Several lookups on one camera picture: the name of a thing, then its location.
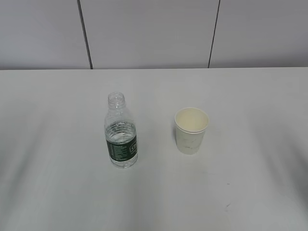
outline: water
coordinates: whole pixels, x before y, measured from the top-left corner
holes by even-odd
[[[111,145],[120,145],[120,147],[123,147],[126,152],[126,148],[128,154],[121,155],[127,156],[127,158],[130,158],[130,153],[136,153],[137,151],[137,143],[134,146],[134,139],[136,138],[136,128],[133,123],[129,123],[126,121],[117,121],[115,123],[112,123],[109,125],[105,130],[105,135],[107,139],[107,143],[109,142]],[[111,162],[116,165],[117,167],[127,168],[131,165],[133,165],[138,158],[138,153],[136,153],[132,158],[125,160],[125,161],[116,161],[114,158],[112,158],[112,154],[110,154]]]

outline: green label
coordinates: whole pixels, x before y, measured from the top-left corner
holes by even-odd
[[[130,142],[114,144],[107,141],[110,157],[115,161],[127,161],[137,154],[137,136]]]

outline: paper cup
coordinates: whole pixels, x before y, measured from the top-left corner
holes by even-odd
[[[176,113],[174,121],[176,142],[180,152],[184,154],[196,153],[209,123],[208,115],[198,108],[187,107]]]

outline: plastic water bottle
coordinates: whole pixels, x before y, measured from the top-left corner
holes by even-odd
[[[110,160],[117,167],[130,167],[138,158],[137,134],[124,95],[120,92],[109,94],[108,107],[105,136]]]

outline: cup rim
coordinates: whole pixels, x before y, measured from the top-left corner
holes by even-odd
[[[182,129],[182,128],[178,125],[178,123],[177,123],[176,116],[177,116],[177,114],[178,114],[180,111],[185,110],[185,109],[196,109],[196,110],[202,112],[203,114],[205,114],[206,117],[207,117],[207,121],[208,121],[208,122],[207,122],[207,125],[206,125],[203,129],[197,130],[197,131],[189,131],[189,130]],[[203,111],[202,109],[200,109],[200,108],[196,108],[196,107],[184,107],[184,108],[178,110],[178,111],[175,113],[175,115],[174,115],[174,122],[175,122],[177,128],[180,129],[180,130],[183,131],[183,132],[186,132],[186,133],[189,133],[189,134],[199,134],[199,133],[202,133],[202,132],[205,131],[205,129],[207,128],[208,124],[210,123],[210,118],[209,118],[208,114],[207,114],[206,112],[204,112],[204,111]]]

